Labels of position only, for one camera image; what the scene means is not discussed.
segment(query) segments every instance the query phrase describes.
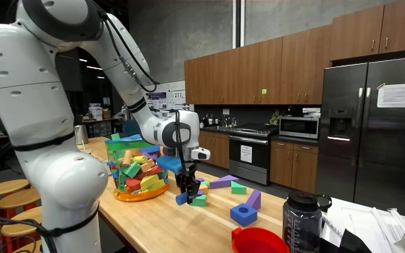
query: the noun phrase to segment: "refrigerator door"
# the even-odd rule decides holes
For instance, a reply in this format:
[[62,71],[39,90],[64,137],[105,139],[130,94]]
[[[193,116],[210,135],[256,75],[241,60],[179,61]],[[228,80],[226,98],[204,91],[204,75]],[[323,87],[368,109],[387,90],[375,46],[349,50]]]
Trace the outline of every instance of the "refrigerator door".
[[377,106],[383,83],[405,83],[405,59],[370,63],[355,201],[405,213],[405,108]]
[[354,201],[368,63],[325,70],[317,192]]

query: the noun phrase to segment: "wooden countertop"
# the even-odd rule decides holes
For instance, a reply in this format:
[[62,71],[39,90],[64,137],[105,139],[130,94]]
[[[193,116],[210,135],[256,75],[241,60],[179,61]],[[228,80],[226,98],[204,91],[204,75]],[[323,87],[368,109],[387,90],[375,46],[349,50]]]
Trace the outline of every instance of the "wooden countertop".
[[[96,157],[106,158],[105,137],[95,137],[85,146]],[[207,206],[179,206],[175,196],[179,194],[174,174],[171,189],[165,194],[143,201],[121,202],[113,196],[114,179],[100,198],[100,212],[138,251],[233,251],[231,231],[240,227],[231,219],[231,208],[247,202],[247,195],[231,194],[230,188],[209,191]],[[197,171],[199,178],[216,179],[210,174]],[[251,226],[261,226],[282,236],[285,199],[262,194],[259,219]]]

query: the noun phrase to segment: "red container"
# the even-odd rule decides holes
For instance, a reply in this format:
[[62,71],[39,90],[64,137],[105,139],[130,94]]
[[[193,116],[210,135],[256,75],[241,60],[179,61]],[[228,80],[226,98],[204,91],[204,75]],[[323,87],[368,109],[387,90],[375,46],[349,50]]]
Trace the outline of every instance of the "red container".
[[233,230],[234,253],[290,253],[283,239],[262,227]]

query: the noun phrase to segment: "black container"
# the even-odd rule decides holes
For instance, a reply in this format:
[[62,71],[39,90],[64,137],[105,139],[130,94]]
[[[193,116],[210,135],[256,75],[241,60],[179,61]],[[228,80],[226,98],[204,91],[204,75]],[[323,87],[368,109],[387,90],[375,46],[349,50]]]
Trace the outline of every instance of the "black container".
[[290,192],[285,203],[285,241],[293,253],[313,253],[318,247],[323,212],[314,195]]

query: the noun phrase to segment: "microwave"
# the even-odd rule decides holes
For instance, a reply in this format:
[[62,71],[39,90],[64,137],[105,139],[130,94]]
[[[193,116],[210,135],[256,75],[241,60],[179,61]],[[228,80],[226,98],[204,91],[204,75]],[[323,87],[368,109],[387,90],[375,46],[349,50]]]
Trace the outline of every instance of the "microwave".
[[279,123],[280,136],[318,139],[320,116],[282,116]]

